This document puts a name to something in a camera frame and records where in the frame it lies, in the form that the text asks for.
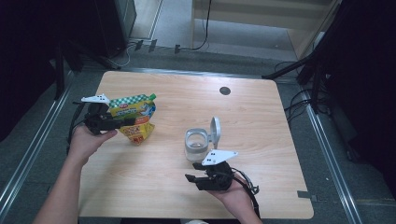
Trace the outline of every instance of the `forearm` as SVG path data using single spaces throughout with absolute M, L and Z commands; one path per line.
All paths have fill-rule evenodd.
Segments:
M 241 224 L 262 224 L 250 204 L 234 203 L 226 208 Z
M 257 217 L 254 212 L 246 212 L 244 214 L 234 215 L 241 224 L 262 224 L 262 221 Z
M 82 165 L 66 159 L 34 223 L 77 223 Z

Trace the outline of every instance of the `yellow packaging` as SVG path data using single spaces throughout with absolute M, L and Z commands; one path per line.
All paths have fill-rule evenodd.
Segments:
M 154 130 L 155 125 L 149 122 L 156 109 L 154 99 L 155 94 L 151 94 L 150 97 L 142 94 L 110 101 L 110 113 L 113 118 L 135 119 L 133 126 L 123 126 L 120 132 L 137 145 L 147 139 Z

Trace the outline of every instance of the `wire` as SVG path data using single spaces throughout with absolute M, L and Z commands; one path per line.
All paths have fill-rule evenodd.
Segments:
M 253 183 L 252 183 L 251 180 L 250 180 L 250 178 L 249 178 L 244 172 L 242 172 L 242 171 L 240 171 L 240 170 L 237 170 L 237 169 L 235 169 L 235 168 L 233 168 L 233 167 L 231 167 L 231 169 L 235 170 L 235 171 L 238 172 L 242 177 L 244 177 L 244 178 L 246 179 L 247 184 L 248 184 L 248 186 L 249 186 L 249 189 L 252 191 L 252 193 L 253 193 L 254 195 L 256 195 L 257 193 L 259 193 L 259 191 L 260 191 L 259 186 L 254 187 L 254 186 L 253 186 Z
M 128 49 L 128 47 L 130 47 L 130 44 L 137 44 L 137 42 L 132 41 L 131 39 L 128 40 L 128 43 L 126 44 L 125 47 L 122 47 L 119 51 L 117 51 L 117 53 L 115 55 L 110 56 L 108 59 L 114 59 L 117 56 L 119 56 L 124 50 Z
M 289 62 L 282 62 L 282 63 L 296 63 L 296 62 L 289 61 Z M 275 65 L 275 67 L 274 67 L 274 72 L 277 72 L 277 71 L 276 71 L 277 67 L 280 66 L 282 63 L 277 63 L 277 64 Z M 296 71 L 297 75 L 300 75 L 300 72 L 299 72 L 297 69 L 298 69 L 298 68 L 296 68 L 296 69 L 294 69 L 294 70 Z
M 207 34 L 207 29 L 205 28 L 205 23 L 204 23 L 204 21 L 205 21 L 205 20 L 202 19 L 202 20 L 201 20 L 201 24 L 202 24 L 202 28 L 204 29 L 205 33 Z M 208 50 L 209 47 L 210 47 L 210 44 L 209 44 L 209 42 L 207 42 L 207 41 L 206 41 L 206 44 L 207 44 L 207 47 L 206 47 L 205 50 Z
M 210 174 L 212 174 L 212 175 L 224 175 L 224 176 L 230 177 L 233 180 L 235 180 L 236 182 L 238 182 L 244 188 L 245 192 L 247 193 L 247 195 L 249 196 L 250 200 L 252 201 L 253 209 L 254 209 L 254 212 L 256 213 L 257 217 L 261 218 L 260 217 L 259 204 L 257 203 L 256 197 L 254 197 L 252 189 L 247 184 L 242 182 L 240 179 L 236 178 L 234 175 L 228 175 L 228 174 L 225 174 L 225 173 L 222 173 L 222 172 L 211 172 Z
M 78 107 L 76 108 L 76 111 L 73 115 L 72 121 L 70 123 L 70 127 L 69 127 L 69 135 L 67 136 L 67 143 L 69 144 L 69 146 L 66 149 L 66 154 L 69 153 L 69 148 L 70 148 L 70 143 L 72 141 L 72 136 L 73 136 L 73 131 L 75 130 L 75 128 L 82 123 L 82 121 L 78 122 L 78 124 L 75 124 L 76 120 L 78 119 L 79 115 L 81 114 L 82 109 L 84 108 L 85 103 L 77 103 L 77 102 L 73 102 L 74 105 L 78 105 Z
M 305 112 L 306 107 L 307 107 L 309 104 L 312 104 L 312 99 L 302 100 L 302 101 L 299 101 L 299 102 L 297 102 L 297 103 L 295 103 L 295 104 L 293 103 L 294 100 L 295 100 L 295 98 L 296 98 L 299 94 L 301 94 L 301 93 L 303 93 L 303 92 L 305 92 L 305 91 L 312 91 L 312 89 L 306 89 L 306 90 L 302 90 L 302 91 L 297 92 L 297 93 L 291 98 L 291 100 L 290 100 L 290 106 L 284 108 L 284 111 L 285 111 L 285 112 L 289 111 L 288 116 L 287 116 L 287 121 L 288 121 L 288 124 L 289 124 L 289 125 L 290 125 L 290 123 L 291 123 L 291 121 L 292 121 L 293 119 L 295 119 L 295 118 L 301 116 L 301 115 Z M 325 97 L 324 97 L 324 98 L 319 98 L 319 99 L 317 100 L 318 105 L 325 105 L 326 102 L 327 102 L 327 99 L 326 99 Z M 300 113 L 295 114 L 295 113 L 297 113 L 297 111 L 299 111 L 302 107 L 304 107 L 304 109 L 303 109 L 302 111 L 300 111 Z M 319 113 L 322 113 L 322 114 L 329 114 L 328 110 L 323 111 L 323 110 L 321 110 L 319 107 L 318 107 L 318 112 L 319 112 Z
M 207 16 L 206 16 L 205 40 L 202 43 L 202 45 L 200 47 L 198 47 L 198 48 L 195 48 L 195 49 L 181 48 L 180 50 L 198 50 L 206 43 L 207 33 L 208 33 L 207 27 L 209 25 L 209 17 L 210 17 L 210 8 L 211 8 L 211 6 L 212 6 L 212 0 L 209 1 L 209 9 L 207 10 Z
M 129 47 L 126 49 L 126 55 L 128 55 L 128 62 L 127 62 L 127 63 L 118 64 L 118 63 L 115 63 L 115 62 L 111 61 L 110 59 L 108 59 L 108 61 L 111 62 L 111 63 L 113 63 L 113 64 L 115 64 L 115 65 L 118 66 L 118 67 L 123 67 L 123 66 L 127 65 L 127 64 L 131 61 L 131 55 L 129 54 L 129 49 L 130 49 L 131 47 L 133 47 L 133 46 L 135 46 L 135 44 L 132 44 L 131 46 L 129 46 Z
M 204 1 L 201 1 L 201 8 L 204 8 Z M 201 10 L 201 17 L 203 18 L 204 17 L 204 11 L 203 10 Z M 201 22 L 202 22 L 202 28 L 204 29 L 204 31 L 206 32 L 206 28 L 205 28 L 205 23 L 204 23 L 204 19 L 201 19 Z

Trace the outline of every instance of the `table hole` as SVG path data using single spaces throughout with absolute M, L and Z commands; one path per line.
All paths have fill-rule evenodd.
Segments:
M 231 90 L 228 87 L 221 87 L 220 88 L 220 93 L 223 94 L 223 95 L 229 95 L 231 93 Z

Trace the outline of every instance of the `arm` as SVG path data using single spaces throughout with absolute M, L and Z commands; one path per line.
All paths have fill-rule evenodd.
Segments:
M 86 126 L 77 127 L 69 154 L 34 223 L 77 223 L 78 195 L 82 167 L 107 139 L 117 134 L 110 131 L 93 135 Z
M 242 224 L 262 224 L 262 221 L 254 212 L 252 203 L 244 188 L 235 180 L 225 191 L 209 191 L 209 193 L 219 199 L 225 208 L 238 219 Z

